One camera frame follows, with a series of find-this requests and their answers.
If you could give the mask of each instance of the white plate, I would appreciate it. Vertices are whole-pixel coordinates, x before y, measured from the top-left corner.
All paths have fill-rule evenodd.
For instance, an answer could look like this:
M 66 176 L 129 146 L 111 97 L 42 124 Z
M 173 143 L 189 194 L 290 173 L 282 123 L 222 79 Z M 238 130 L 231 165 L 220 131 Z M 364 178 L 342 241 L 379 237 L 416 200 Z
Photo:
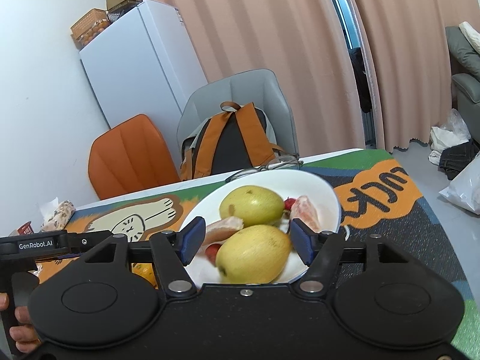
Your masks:
M 254 173 L 221 186 L 198 203 L 188 214 L 181 226 L 187 225 L 196 216 L 202 216 L 207 225 L 219 221 L 219 207 L 222 200 L 234 189 L 243 185 L 257 185 L 268 188 L 278 193 L 283 200 L 291 197 L 297 198 L 307 195 L 315 206 L 319 215 L 320 225 L 323 230 L 338 232 L 341 220 L 341 207 L 335 192 L 329 183 L 317 175 L 293 169 L 275 169 Z M 282 231 L 287 231 L 288 223 L 280 226 Z M 198 288 L 204 283 L 220 283 L 220 273 L 199 252 L 186 267 L 186 270 Z M 307 270 L 296 252 L 291 252 L 285 268 L 274 283 L 293 282 Z

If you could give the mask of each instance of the eyeglasses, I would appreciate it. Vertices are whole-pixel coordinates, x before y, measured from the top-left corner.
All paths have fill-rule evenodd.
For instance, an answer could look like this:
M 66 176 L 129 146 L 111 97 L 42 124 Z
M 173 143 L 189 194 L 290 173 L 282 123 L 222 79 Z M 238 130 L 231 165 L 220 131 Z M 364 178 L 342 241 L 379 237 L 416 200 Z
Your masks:
M 303 165 L 303 161 L 299 159 L 298 154 L 288 154 L 288 155 L 281 155 L 277 158 L 274 158 L 270 161 L 267 165 L 257 166 L 255 168 L 249 169 L 242 169 L 237 173 L 232 174 L 231 176 L 225 179 L 225 183 L 229 183 L 232 180 L 239 179 L 243 176 L 252 175 L 253 173 L 261 172 L 263 170 L 273 170 L 279 168 L 292 168 L 292 169 L 300 169 Z

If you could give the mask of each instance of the screw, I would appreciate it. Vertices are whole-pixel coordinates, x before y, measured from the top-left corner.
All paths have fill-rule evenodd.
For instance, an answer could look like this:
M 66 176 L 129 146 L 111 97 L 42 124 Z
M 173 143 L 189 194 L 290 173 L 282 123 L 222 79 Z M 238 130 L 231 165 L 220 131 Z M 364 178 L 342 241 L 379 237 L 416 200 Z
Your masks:
M 169 284 L 169 290 L 178 293 L 187 292 L 191 287 L 191 283 L 186 280 L 175 280 Z
M 307 280 L 300 283 L 300 290 L 311 294 L 314 292 L 320 292 L 323 290 L 323 284 L 316 280 Z
M 242 296 L 252 296 L 254 292 L 251 289 L 241 289 L 240 295 Z

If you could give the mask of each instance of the white refrigerator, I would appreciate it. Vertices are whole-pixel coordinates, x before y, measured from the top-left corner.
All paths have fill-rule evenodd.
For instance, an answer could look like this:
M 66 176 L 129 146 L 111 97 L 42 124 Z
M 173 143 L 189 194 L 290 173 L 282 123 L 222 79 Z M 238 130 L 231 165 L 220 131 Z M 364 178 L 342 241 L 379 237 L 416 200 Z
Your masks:
M 110 127 L 147 115 L 179 168 L 180 116 L 207 80 L 178 10 L 143 0 L 84 47 L 80 59 Z

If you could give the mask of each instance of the human hand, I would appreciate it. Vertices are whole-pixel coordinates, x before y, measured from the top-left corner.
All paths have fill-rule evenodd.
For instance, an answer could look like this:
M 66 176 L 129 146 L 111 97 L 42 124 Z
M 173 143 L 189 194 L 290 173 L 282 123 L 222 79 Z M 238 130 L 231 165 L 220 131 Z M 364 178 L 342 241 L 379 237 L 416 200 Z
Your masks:
M 8 295 L 0 293 L 0 311 L 6 310 L 8 304 Z M 16 346 L 20 352 L 30 353 L 40 345 L 40 341 L 33 329 L 27 307 L 17 307 L 15 309 L 15 317 L 19 323 L 25 323 L 25 325 L 12 326 L 10 328 L 10 336 L 16 341 Z

